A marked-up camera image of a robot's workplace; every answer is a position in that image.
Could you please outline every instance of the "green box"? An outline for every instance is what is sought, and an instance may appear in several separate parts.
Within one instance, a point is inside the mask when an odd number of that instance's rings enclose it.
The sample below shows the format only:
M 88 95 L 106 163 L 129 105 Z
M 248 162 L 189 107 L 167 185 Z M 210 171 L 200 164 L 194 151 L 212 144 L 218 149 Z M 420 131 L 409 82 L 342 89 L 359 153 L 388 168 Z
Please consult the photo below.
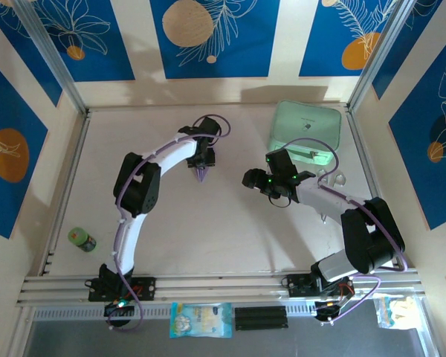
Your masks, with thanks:
M 274 151 L 294 139 L 313 138 L 337 150 L 341 123 L 342 114 L 336 109 L 282 100 L 274 113 L 268 148 Z M 334 158 L 325 146 L 309 140 L 297 141 L 286 149 L 293 160 L 309 164 L 325 166 Z

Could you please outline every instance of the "orange circle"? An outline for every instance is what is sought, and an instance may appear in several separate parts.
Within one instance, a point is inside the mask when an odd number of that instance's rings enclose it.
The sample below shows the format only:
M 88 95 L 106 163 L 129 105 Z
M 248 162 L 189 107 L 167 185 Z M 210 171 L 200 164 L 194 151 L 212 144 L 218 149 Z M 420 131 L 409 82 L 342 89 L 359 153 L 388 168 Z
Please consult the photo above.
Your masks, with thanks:
M 15 129 L 0 130 L 0 177 L 8 182 L 20 182 L 27 173 L 29 162 L 25 137 Z
M 428 158 L 434 163 L 440 162 L 443 158 L 443 145 L 438 141 L 431 143 L 428 147 Z
M 379 37 L 380 34 L 378 32 L 371 32 L 350 42 L 343 50 L 343 67 L 350 70 L 363 69 Z
M 73 60 L 76 61 L 80 61 L 84 59 L 84 51 L 82 50 L 81 47 L 77 47 L 77 46 L 69 46 L 66 49 L 66 53 L 68 54 L 69 57 L 71 57 Z
M 213 64 L 213 63 L 216 63 L 216 57 L 215 56 L 208 56 L 207 57 L 207 62 L 209 63 L 209 64 Z

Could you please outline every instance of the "white wall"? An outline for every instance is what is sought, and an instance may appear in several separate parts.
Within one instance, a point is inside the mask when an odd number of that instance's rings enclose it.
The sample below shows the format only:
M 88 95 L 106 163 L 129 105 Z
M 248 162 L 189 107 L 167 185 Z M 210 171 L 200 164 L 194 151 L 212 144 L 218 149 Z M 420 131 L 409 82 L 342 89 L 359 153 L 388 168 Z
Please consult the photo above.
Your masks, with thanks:
M 268 78 L 166 80 L 149 1 L 112 0 L 136 81 L 78 83 L 77 87 L 91 108 L 347 101 L 358 76 L 299 78 L 319 1 L 281 0 Z
M 383 197 L 388 201 L 418 269 L 433 310 L 440 336 L 446 345 L 446 223 L 429 231 L 415 191 L 388 122 L 416 83 L 446 45 L 446 0 L 402 65 L 380 101 L 370 90 L 356 118 L 375 168 Z
M 0 237 L 0 356 L 13 328 L 16 299 L 23 278 L 40 252 L 48 233 L 55 186 L 77 123 L 77 112 L 63 95 L 55 108 L 19 55 L 0 31 L 0 71 L 48 128 L 11 238 Z

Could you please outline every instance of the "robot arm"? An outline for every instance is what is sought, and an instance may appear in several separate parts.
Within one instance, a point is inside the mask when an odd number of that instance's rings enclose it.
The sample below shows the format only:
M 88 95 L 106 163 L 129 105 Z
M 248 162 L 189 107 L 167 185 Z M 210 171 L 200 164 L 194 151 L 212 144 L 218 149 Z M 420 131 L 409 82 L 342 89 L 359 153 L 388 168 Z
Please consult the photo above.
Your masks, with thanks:
M 187 135 L 178 134 L 175 138 L 178 139 L 185 136 Z M 148 212 L 154 208 L 155 203 L 157 202 L 160 177 L 176 164 L 193 157 L 196 149 L 197 141 L 194 139 L 187 139 L 170 147 L 168 150 L 158 155 L 157 158 L 150 159 L 148 164 L 143 166 L 143 181 L 141 182 L 141 187 L 136 190 L 137 192 L 144 193 L 140 195 L 141 199 L 136 199 L 134 196 L 135 193 L 132 192 L 132 184 L 129 187 L 128 192 L 124 194 L 121 205 L 126 209 L 126 223 L 117 237 L 116 250 L 117 261 L 122 274 L 125 275 L 134 268 L 135 246 L 137 245 L 143 221 L 147 217 Z M 142 158 L 146 158 L 151 154 L 152 152 L 147 152 L 142 156 L 137 156 L 136 154 L 130 153 L 126 156 L 114 187 L 114 196 L 118 196 L 123 183 L 127 180 L 127 177 L 130 174 L 128 171 L 131 165 L 133 168 L 135 167 L 135 159 L 140 161 Z M 114 258 L 112 256 L 110 256 L 106 265 L 110 271 L 117 273 Z
M 214 166 L 211 143 L 221 132 L 216 121 L 204 117 L 199 126 L 181 128 L 172 141 L 154 152 L 126 155 L 114 186 L 116 205 L 123 216 L 110 258 L 101 265 L 99 277 L 90 280 L 93 294 L 89 300 L 116 300 L 128 294 L 119 274 L 132 285 L 135 247 L 143 222 L 157 203 L 161 176 L 183 160 L 196 170 Z
M 345 249 L 311 267 L 311 274 L 303 277 L 304 282 L 300 284 L 307 288 L 300 296 L 314 296 L 339 279 L 357 272 L 367 274 L 395 256 L 390 241 L 379 227 L 374 228 L 375 223 L 355 204 L 363 206 L 381 222 L 400 251 L 404 251 L 403 239 L 383 199 L 357 199 L 336 189 L 324 189 L 313 173 L 297 172 L 285 149 L 268 153 L 266 162 L 271 173 L 249 170 L 242 181 L 244 186 L 259 189 L 269 199 L 284 196 L 311 206 L 342 226 Z

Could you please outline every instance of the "small green jar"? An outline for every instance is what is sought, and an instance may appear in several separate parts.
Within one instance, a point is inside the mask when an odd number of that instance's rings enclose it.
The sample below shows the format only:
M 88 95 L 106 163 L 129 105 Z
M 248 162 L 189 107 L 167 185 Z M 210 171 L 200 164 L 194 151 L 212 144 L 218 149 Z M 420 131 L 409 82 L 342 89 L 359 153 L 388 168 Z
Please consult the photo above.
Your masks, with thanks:
M 68 233 L 68 239 L 82 251 L 89 252 L 96 248 L 96 240 L 84 229 L 75 227 Z

